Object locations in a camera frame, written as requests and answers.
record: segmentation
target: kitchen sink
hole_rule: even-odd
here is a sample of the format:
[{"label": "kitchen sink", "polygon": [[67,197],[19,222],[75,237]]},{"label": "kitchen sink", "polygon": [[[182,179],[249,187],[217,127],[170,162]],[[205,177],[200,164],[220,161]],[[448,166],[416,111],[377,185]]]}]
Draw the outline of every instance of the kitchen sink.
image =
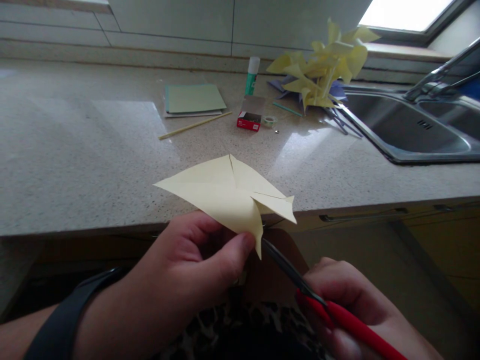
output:
[{"label": "kitchen sink", "polygon": [[421,102],[420,107],[449,127],[480,141],[480,112],[450,102]]},{"label": "kitchen sink", "polygon": [[410,103],[402,92],[345,92],[342,114],[393,163],[480,161],[480,108],[468,101]]}]

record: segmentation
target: countertop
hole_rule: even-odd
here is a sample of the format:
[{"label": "countertop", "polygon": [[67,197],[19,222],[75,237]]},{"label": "countertop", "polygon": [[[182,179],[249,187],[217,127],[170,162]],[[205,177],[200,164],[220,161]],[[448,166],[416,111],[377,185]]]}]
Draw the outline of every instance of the countertop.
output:
[{"label": "countertop", "polygon": [[[0,236],[163,224],[194,207],[152,184],[233,154],[286,196],[297,216],[480,196],[480,164],[398,166],[367,139],[272,105],[274,130],[236,127],[243,74],[0,61]],[[167,84],[218,85],[233,114],[167,140],[205,117],[164,118]],[[294,100],[282,104],[294,108]]]}]

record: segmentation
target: faucet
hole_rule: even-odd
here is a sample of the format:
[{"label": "faucet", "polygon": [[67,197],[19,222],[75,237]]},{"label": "faucet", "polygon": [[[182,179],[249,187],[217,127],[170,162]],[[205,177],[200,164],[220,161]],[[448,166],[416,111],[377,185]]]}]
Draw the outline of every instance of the faucet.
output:
[{"label": "faucet", "polygon": [[476,77],[477,75],[479,75],[480,72],[477,72],[467,77],[466,79],[460,80],[453,85],[437,84],[449,73],[451,68],[453,68],[455,65],[457,65],[459,62],[461,62],[478,48],[480,48],[480,37],[474,42],[472,42],[468,47],[459,52],[456,56],[452,57],[449,61],[444,63],[442,66],[427,74],[427,76],[420,80],[414,87],[408,90],[403,95],[403,97],[409,102],[414,103],[420,95],[431,93],[434,96],[439,96],[444,94],[449,89],[464,84],[466,81]]}]

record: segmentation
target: smartwatch strap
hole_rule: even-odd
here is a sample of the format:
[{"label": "smartwatch strap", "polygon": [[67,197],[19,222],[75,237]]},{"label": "smartwatch strap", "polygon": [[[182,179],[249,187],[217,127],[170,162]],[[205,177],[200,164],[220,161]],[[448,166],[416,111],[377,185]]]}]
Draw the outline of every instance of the smartwatch strap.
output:
[{"label": "smartwatch strap", "polygon": [[117,282],[126,273],[125,269],[116,267],[81,282],[48,317],[30,344],[24,359],[70,359],[85,305],[97,291]]}]

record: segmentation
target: cabinet handle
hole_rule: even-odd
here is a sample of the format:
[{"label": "cabinet handle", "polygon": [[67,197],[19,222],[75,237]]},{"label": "cabinet handle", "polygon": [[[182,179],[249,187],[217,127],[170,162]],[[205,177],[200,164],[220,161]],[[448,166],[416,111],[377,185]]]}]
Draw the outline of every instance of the cabinet handle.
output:
[{"label": "cabinet handle", "polygon": [[404,207],[399,207],[389,212],[383,212],[378,214],[368,214],[368,215],[353,215],[353,216],[335,216],[330,217],[328,215],[319,215],[320,220],[326,223],[333,223],[339,221],[348,221],[348,220],[362,220],[362,219],[380,219],[387,218],[392,216],[408,214],[409,211]]},{"label": "cabinet handle", "polygon": [[478,209],[480,208],[480,203],[466,203],[457,206],[448,206],[448,205],[434,205],[435,210],[442,212],[442,213],[452,213],[458,210],[465,210],[465,209]]}]

